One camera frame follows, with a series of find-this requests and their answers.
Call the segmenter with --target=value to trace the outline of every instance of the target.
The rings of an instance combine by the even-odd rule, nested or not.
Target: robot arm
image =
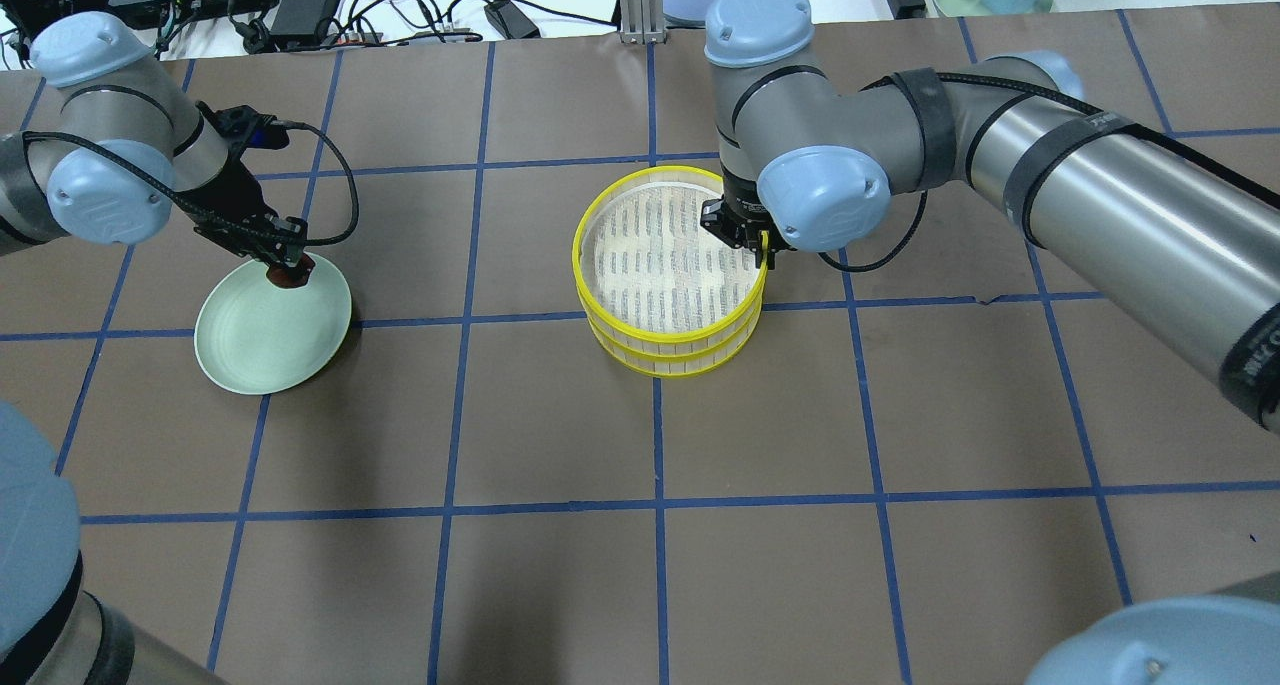
[[[67,234],[142,242],[168,222],[169,192],[201,236],[268,264],[276,286],[306,283],[306,223],[271,210],[241,161],[247,147],[284,147],[285,129],[302,125],[192,102],[150,47],[104,12],[50,26],[31,59],[64,97],[60,132],[0,140],[0,256]],[[119,166],[108,161],[113,154]]]
[[[1164,138],[1124,117],[1082,114],[1050,92],[1079,95],[1052,52],[840,96],[809,47],[808,5],[717,0],[708,14],[726,188],[704,228],[772,265],[765,230],[769,251],[831,251],[874,229],[892,193],[963,181],[1280,433],[1275,193],[1146,142]]]

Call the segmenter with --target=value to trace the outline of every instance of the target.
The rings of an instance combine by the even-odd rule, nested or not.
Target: yellow basket
[[[698,224],[701,201],[722,188],[718,175],[698,166],[650,166],[609,184],[582,215],[572,252],[577,297],[595,339],[631,370],[699,375],[733,357],[755,330],[768,269]],[[635,248],[613,248],[611,268],[603,228],[635,239]],[[621,297],[602,283],[604,270],[617,274],[620,251],[622,278],[632,288],[622,288]]]

